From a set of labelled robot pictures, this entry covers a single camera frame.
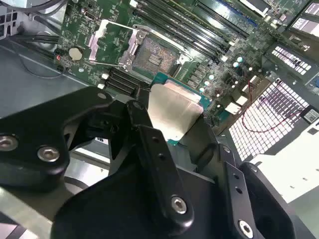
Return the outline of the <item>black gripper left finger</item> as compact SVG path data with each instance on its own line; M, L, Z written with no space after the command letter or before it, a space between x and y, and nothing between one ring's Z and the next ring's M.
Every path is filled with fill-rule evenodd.
M122 103L96 87L73 93L2 118L0 183L26 191L51 191L70 163L69 152L96 137L109 140L119 168L136 165L157 214L155 221L172 236L187 231L194 210L160 130L145 106Z

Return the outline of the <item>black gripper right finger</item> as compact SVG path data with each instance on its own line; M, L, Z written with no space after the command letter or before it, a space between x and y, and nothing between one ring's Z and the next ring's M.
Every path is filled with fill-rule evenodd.
M195 171L217 184L231 235L238 239L297 237L288 204L257 166L236 164L233 152L218 142L204 116L188 130L185 144Z

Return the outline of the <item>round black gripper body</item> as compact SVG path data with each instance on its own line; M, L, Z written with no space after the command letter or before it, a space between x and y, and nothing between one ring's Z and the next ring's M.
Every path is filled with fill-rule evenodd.
M178 169L194 208L194 221L181 239L229 239L217 186L196 173ZM58 211L53 239L170 239L155 221L157 210L136 165L121 170L69 199Z

